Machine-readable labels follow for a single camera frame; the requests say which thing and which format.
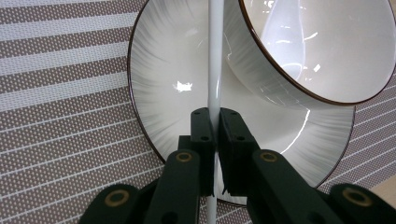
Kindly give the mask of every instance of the white plate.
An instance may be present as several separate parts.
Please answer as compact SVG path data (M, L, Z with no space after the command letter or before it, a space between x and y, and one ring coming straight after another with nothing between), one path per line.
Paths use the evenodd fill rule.
M136 19L128 76L134 110L154 149L166 159L190 134L191 111L207 106L207 2L149 0ZM282 152L317 186L342 156L354 107L287 109L253 95L223 64L221 106L238 111L261 148ZM222 192L219 176L219 190ZM244 198L220 195L230 203Z

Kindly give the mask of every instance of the white bowl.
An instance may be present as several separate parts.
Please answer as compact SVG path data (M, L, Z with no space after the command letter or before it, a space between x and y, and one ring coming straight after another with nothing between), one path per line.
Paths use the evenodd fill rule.
M180 135L190 134L190 113L207 106L208 8L206 0L149 0L136 19L129 48L133 105L153 148L166 159ZM261 148L282 152L317 186L347 145L353 106L288 109L249 91L223 63L221 106L238 111ZM244 204L245 199L218 195Z
M264 100L353 105L389 82L396 29L387 0L225 2L227 62Z

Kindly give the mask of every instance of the woven fabric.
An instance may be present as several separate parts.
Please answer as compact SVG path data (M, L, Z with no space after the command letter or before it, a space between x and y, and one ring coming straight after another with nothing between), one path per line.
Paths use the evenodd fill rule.
M0 0L0 222L77 223L103 188L142 188L163 164L131 106L126 57L144 0ZM346 153L319 187L396 175L396 77L357 106ZM205 201L201 205L205 223ZM249 223L219 203L218 223Z

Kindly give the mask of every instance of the striped tablecloth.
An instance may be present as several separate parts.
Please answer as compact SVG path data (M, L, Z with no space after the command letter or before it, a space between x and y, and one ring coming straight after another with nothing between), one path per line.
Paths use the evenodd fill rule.
M139 188L163 164L127 87L127 47L144 0L0 0L0 222L76 223L104 187ZM319 187L371 188L396 175L396 78L357 106L344 158ZM201 223L205 223L205 202ZM249 223L219 204L218 223Z

